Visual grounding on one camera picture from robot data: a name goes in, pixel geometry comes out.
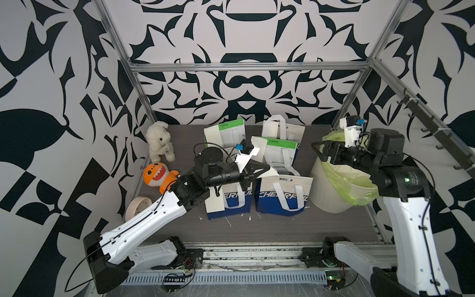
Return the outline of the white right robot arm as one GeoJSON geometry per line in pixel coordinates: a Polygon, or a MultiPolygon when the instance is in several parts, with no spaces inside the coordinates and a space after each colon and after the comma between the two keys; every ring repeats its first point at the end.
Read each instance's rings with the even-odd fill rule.
{"type": "Polygon", "coordinates": [[[454,297],[440,267],[432,227],[432,193],[426,174],[403,164],[404,136],[372,129],[366,148],[339,141],[311,144],[319,159],[367,173],[392,223],[397,265],[378,261],[350,241],[327,238],[323,255],[351,267],[377,297],[454,297]]]}

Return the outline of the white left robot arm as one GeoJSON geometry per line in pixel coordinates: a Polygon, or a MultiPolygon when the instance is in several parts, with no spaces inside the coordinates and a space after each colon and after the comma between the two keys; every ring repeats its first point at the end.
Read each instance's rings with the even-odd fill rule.
{"type": "Polygon", "coordinates": [[[212,188],[237,183],[246,190],[256,179],[277,175],[270,165],[251,160],[249,155],[240,153],[235,162],[227,163],[223,154],[218,147],[205,148],[194,157],[194,166],[151,206],[111,231],[93,231],[84,237],[85,260],[97,293],[110,292],[134,272],[181,266],[186,249],[179,238],[173,236],[149,247],[141,244],[208,199],[212,188]]]}

